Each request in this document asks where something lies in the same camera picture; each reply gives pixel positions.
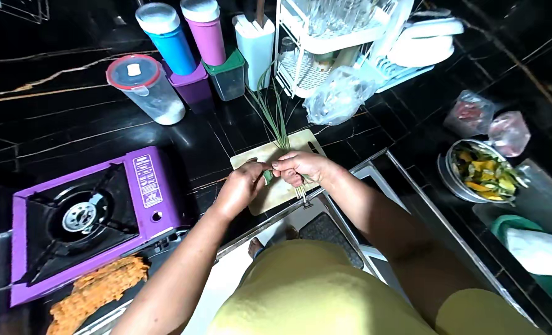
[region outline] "purple water bottle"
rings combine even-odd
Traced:
[[[203,61],[222,65],[227,60],[220,28],[220,9],[216,0],[182,0],[181,9]]]

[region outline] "purple gas stove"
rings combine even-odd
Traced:
[[[167,173],[147,147],[13,194],[11,306],[173,234]]]

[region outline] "floor mat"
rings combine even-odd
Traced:
[[[354,251],[346,237],[342,234],[336,223],[326,213],[322,212],[301,228],[299,237],[303,240],[317,240],[334,243],[341,246],[348,255],[355,268],[363,268],[363,260]]]

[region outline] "clear plastic bag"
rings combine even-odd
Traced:
[[[351,118],[378,88],[376,81],[366,78],[360,70],[338,67],[305,99],[307,121],[316,125],[339,125]]]
[[[485,134],[496,111],[497,105],[465,89],[458,96],[443,125],[463,138]]]
[[[489,127],[489,140],[503,156],[519,156],[530,140],[530,131],[522,114],[507,111],[496,117]]]

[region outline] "white cloth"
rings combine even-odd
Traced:
[[[508,228],[508,250],[530,273],[552,275],[552,234]]]

